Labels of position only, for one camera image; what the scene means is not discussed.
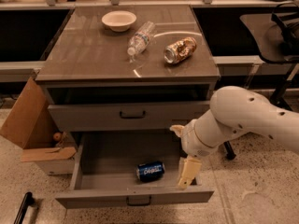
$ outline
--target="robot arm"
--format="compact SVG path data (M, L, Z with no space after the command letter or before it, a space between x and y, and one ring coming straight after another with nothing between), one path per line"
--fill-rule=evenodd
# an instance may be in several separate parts
M257 133L273 139L299 154L299 114L271 105L256 92L239 87L217 90L210 109L186 126L173 125L170 130L181 139L188 154L178 186L186 189L200 169L200 159L215 152L226 141L245 133Z

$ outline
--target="blue can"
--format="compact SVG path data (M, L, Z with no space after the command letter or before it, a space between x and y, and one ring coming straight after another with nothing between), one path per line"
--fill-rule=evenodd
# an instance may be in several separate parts
M164 164L161 161L139 164L136 174L140 181L150 182L159 179L165 172Z

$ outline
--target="cardboard box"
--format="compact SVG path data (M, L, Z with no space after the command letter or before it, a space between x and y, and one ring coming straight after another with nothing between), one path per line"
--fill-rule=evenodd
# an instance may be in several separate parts
M71 174L76 149L55 147L53 135L58 129L48 106L43 91L30 77L0 135L23 149L21 161L35 162L48 175Z

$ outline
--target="cardboard box flap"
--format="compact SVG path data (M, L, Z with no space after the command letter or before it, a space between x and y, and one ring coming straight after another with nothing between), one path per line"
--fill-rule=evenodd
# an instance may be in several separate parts
M12 107L0 134L21 148L51 147L58 131L41 88L30 77Z
M74 147L47 147L25 149L21 161L57 161L68 160L76 154Z

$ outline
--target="drawer handle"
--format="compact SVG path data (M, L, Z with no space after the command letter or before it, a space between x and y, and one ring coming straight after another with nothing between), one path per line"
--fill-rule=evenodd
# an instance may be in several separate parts
M143 119L144 117L146 117L146 111L143 110L139 114L125 113L125 112L120 111L120 117L122 119Z
M128 206L146 206L151 204L151 196L149 196L149 201L147 203L130 203L130 198L127 197Z

